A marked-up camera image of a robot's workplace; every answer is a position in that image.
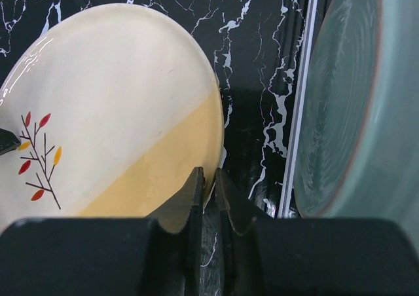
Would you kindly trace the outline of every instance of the plate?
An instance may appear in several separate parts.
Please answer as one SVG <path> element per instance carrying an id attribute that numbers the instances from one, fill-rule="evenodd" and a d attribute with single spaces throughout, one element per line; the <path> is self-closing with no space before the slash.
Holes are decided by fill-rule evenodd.
<path id="1" fill-rule="evenodd" d="M 137 5 L 94 7 L 36 40 L 0 89 L 0 228 L 23 217 L 144 216 L 223 146 L 218 82 L 196 41 Z"/>
<path id="2" fill-rule="evenodd" d="M 416 0 L 333 0 L 313 50 L 295 199 L 303 216 L 381 217 L 419 247 Z"/>

